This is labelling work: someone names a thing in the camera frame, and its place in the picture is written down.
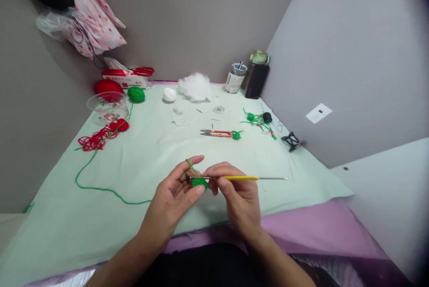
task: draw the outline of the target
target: left hand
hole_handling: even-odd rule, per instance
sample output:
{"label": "left hand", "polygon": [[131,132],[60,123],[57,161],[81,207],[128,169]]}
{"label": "left hand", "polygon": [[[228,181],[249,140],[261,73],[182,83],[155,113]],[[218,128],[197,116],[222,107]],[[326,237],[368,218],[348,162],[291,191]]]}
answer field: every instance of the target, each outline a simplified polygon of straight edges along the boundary
{"label": "left hand", "polygon": [[[203,155],[189,158],[192,165],[200,163]],[[187,161],[181,162],[158,185],[149,208],[146,211],[142,226],[136,238],[145,245],[150,245],[162,252],[170,241],[179,220],[189,208],[204,194],[205,187],[192,187],[186,181],[188,176],[195,176]]]}

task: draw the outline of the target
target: white yarn ball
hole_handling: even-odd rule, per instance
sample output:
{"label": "white yarn ball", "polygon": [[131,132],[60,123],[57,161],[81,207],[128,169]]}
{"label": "white yarn ball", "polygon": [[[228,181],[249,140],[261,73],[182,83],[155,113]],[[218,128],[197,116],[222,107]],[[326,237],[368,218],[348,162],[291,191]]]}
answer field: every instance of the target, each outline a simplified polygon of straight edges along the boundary
{"label": "white yarn ball", "polygon": [[174,89],[171,89],[171,88],[164,89],[164,95],[162,96],[162,98],[165,101],[173,102],[176,100],[176,97],[177,97],[177,93]]}

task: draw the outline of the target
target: black clip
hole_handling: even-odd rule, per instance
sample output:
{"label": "black clip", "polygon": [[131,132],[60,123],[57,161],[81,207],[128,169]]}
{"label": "black clip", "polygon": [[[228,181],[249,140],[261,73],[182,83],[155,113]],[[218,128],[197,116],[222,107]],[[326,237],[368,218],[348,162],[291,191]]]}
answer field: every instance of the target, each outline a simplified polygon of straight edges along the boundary
{"label": "black clip", "polygon": [[282,137],[282,140],[284,140],[286,143],[290,145],[290,148],[289,148],[290,152],[293,152],[302,144],[306,143],[306,141],[300,141],[299,139],[297,139],[293,132],[290,132],[289,136]]}

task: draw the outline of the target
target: forearm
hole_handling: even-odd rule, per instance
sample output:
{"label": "forearm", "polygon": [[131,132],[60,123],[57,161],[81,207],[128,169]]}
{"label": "forearm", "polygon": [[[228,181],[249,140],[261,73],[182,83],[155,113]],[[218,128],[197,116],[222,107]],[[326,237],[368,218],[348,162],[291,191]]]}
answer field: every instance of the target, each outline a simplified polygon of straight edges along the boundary
{"label": "forearm", "polygon": [[87,287],[133,286],[162,251],[162,247],[131,239],[89,281]]}
{"label": "forearm", "polygon": [[248,239],[252,253],[265,267],[271,282],[277,286],[315,287],[310,276],[274,242],[271,236],[261,228],[258,235]]}

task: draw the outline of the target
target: right hand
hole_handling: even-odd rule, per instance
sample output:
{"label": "right hand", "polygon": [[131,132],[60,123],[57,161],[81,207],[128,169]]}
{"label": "right hand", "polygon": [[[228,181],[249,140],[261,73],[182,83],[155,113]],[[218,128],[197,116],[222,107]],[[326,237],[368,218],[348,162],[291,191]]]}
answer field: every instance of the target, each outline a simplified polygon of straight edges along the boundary
{"label": "right hand", "polygon": [[214,195],[218,189],[227,201],[230,222],[248,242],[257,240],[261,234],[261,210],[259,209],[258,185],[256,181],[229,181],[225,176],[245,176],[228,162],[209,167],[202,176],[212,177],[209,188]]}

